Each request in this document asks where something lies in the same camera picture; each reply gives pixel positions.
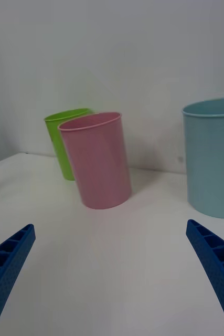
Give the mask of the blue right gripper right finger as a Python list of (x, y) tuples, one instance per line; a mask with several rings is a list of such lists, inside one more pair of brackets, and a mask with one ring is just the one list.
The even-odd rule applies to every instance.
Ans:
[(186, 236), (224, 311), (224, 240), (192, 219), (187, 222)]

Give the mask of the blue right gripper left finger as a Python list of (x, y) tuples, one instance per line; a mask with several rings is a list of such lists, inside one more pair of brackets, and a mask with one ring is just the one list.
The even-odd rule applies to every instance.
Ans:
[(35, 242), (33, 224), (28, 224), (0, 244), (0, 316)]

